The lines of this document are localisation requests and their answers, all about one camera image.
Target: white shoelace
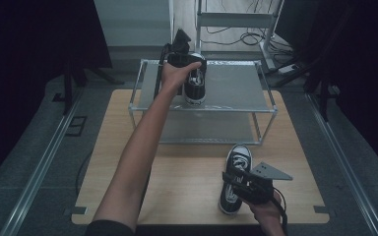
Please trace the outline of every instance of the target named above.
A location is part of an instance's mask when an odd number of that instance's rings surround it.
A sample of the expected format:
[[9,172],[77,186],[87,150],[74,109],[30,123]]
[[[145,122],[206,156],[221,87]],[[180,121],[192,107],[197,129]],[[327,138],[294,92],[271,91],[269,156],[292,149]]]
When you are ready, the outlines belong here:
[[[242,155],[237,155],[235,154],[233,156],[233,165],[235,168],[238,168],[242,171],[245,171],[245,169],[248,167],[248,159],[245,156]],[[242,176],[241,177],[236,177],[236,181],[241,183],[242,181]],[[234,204],[238,197],[233,193],[232,191],[232,186],[231,185],[226,185],[225,188],[225,198],[228,202]]]

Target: hand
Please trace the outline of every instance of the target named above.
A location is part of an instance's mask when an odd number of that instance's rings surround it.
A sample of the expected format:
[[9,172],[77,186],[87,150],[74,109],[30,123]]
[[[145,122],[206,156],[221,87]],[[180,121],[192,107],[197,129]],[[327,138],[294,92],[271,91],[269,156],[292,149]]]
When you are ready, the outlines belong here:
[[[281,196],[276,191],[274,191],[273,195],[279,203],[282,201]],[[262,205],[253,205],[243,199],[241,200],[250,207],[250,210],[254,213],[254,218],[259,221],[266,235],[284,235],[281,226],[281,214],[272,202],[267,202]]]
[[196,70],[201,66],[201,62],[194,62],[186,67],[176,68],[168,63],[164,63],[161,72],[161,90],[171,92],[173,96],[176,95],[179,89],[192,70]]

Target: aluminum rail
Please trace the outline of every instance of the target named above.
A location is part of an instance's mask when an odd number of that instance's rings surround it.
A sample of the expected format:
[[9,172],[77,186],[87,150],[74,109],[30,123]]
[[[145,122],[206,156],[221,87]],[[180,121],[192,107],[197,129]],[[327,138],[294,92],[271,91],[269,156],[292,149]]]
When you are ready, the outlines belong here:
[[32,201],[34,200],[36,193],[44,179],[45,174],[54,158],[56,151],[58,150],[67,128],[72,120],[73,115],[78,107],[79,101],[82,97],[84,89],[78,88],[73,98],[73,104],[70,111],[61,119],[56,132],[51,138],[41,160],[39,161],[35,171],[31,175],[29,182],[24,187],[23,192],[20,195],[17,203],[15,204],[11,214],[9,215],[6,223],[1,229],[1,236],[17,235],[24,222],[24,219],[29,212]]
[[334,135],[330,124],[326,122],[321,116],[317,100],[309,93],[306,93],[306,98],[312,105],[314,115],[321,127],[322,132],[327,138],[330,148],[335,154],[337,164],[346,178],[348,186],[350,187],[351,192],[354,195],[354,198],[361,210],[361,213],[363,214],[364,219],[366,220],[368,227],[372,232],[372,235],[378,235],[378,215],[373,204],[370,202],[361,182],[352,170],[347,156],[343,152],[343,149],[340,146],[336,136]]

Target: shoe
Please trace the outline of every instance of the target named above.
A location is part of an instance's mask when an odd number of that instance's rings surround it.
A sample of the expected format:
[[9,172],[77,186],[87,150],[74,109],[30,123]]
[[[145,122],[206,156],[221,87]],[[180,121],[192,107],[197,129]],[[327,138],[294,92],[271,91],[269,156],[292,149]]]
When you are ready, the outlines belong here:
[[[198,54],[192,54],[194,57],[199,57],[202,60],[205,58]],[[192,106],[200,106],[205,101],[205,73],[206,68],[201,67],[200,69],[191,71],[188,79],[186,80],[184,87],[184,97],[186,102]]]
[[[250,150],[244,145],[235,145],[226,158],[225,173],[229,173],[229,166],[250,172],[251,163],[252,157]],[[246,184],[246,180],[243,180],[242,177],[236,177],[236,181]],[[222,191],[220,192],[220,210],[225,214],[236,214],[241,208],[241,204],[242,201],[233,193],[232,186],[224,182]]]

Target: floor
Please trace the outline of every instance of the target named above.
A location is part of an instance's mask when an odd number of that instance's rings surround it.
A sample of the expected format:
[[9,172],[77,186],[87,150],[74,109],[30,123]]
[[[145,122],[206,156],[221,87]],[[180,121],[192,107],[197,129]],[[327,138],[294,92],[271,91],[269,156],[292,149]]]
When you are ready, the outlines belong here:
[[[222,1],[227,10],[230,8],[228,2]],[[226,50],[239,51],[241,47]],[[262,59],[255,49],[252,50],[252,55],[258,54],[257,60]],[[232,54],[232,57],[240,57],[240,54]],[[286,60],[288,57],[286,54],[277,59]],[[114,65],[122,63],[130,63],[132,66],[138,64],[135,61],[114,61]],[[92,153],[110,94],[115,89],[131,88],[137,77],[133,71],[106,72],[125,82],[125,85],[111,84],[87,71],[89,84],[83,89],[74,88],[79,102],[72,114],[79,122],[86,117],[84,129],[80,132],[77,127],[71,126],[65,130],[58,148],[52,152],[48,169],[41,176],[42,182],[39,182],[36,195],[31,197],[31,205],[22,209],[25,218],[15,227],[14,233],[7,235],[36,235],[37,232],[40,235],[82,235],[85,232],[86,226],[73,224],[70,215],[75,210],[74,205],[86,172],[87,161]],[[284,75],[267,74],[267,78],[270,83],[275,83],[283,79]],[[315,94],[306,94],[303,91],[305,81],[306,77],[298,78],[275,89],[283,96],[331,219],[326,224],[290,224],[289,235],[378,235],[378,227],[375,225],[373,228],[365,218],[365,210],[368,208],[374,210],[374,214],[372,211],[368,213],[369,217],[378,217],[378,157],[349,123],[334,100],[330,100],[328,104],[329,122],[321,122],[315,108]],[[0,232],[7,225],[11,212],[17,209],[16,205],[20,203],[23,190],[28,187],[41,158],[48,153],[47,147],[54,141],[52,138],[63,121],[64,104],[53,101],[57,93],[63,93],[62,78],[55,78],[47,84],[46,96],[39,110],[0,168]],[[242,226],[144,226],[138,228],[137,235],[154,235],[153,232],[157,235],[182,235],[182,230],[187,235],[259,233],[258,227]]]

